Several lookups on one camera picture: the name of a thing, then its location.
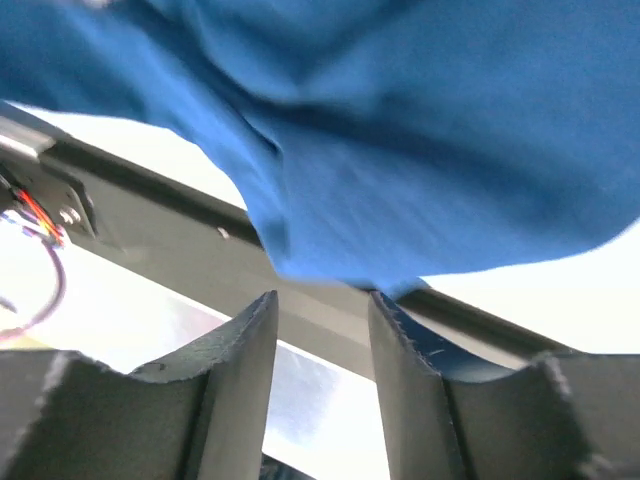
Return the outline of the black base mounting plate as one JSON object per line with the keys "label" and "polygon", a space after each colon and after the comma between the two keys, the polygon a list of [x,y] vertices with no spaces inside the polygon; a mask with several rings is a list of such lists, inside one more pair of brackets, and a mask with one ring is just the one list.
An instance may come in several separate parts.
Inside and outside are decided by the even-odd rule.
{"label": "black base mounting plate", "polygon": [[367,291],[279,278],[241,209],[10,105],[1,108],[1,175],[33,195],[65,237],[47,251],[24,235],[36,221],[2,215],[3,324],[56,300],[33,337],[131,371],[275,290],[278,376],[372,379]]}

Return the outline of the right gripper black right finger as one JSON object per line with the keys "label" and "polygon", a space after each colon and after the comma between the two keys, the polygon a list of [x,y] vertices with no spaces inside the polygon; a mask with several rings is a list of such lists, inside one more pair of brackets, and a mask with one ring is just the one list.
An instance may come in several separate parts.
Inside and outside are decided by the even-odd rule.
{"label": "right gripper black right finger", "polygon": [[509,369],[381,293],[369,336],[394,479],[635,479],[639,359],[544,353]]}

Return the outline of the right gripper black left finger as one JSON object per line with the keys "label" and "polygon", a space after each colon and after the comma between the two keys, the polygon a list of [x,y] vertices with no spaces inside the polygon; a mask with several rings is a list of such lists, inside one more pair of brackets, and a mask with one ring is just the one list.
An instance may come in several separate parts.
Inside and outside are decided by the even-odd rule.
{"label": "right gripper black left finger", "polygon": [[278,297],[122,374],[75,352],[1,355],[5,479],[255,479]]}

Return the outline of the blue t shirt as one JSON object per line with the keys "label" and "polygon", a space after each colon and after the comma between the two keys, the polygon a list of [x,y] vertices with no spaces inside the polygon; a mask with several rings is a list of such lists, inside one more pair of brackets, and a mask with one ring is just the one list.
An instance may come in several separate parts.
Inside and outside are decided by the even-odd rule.
{"label": "blue t shirt", "polygon": [[635,1],[5,1],[1,96],[197,145],[299,280],[400,293],[639,216]]}

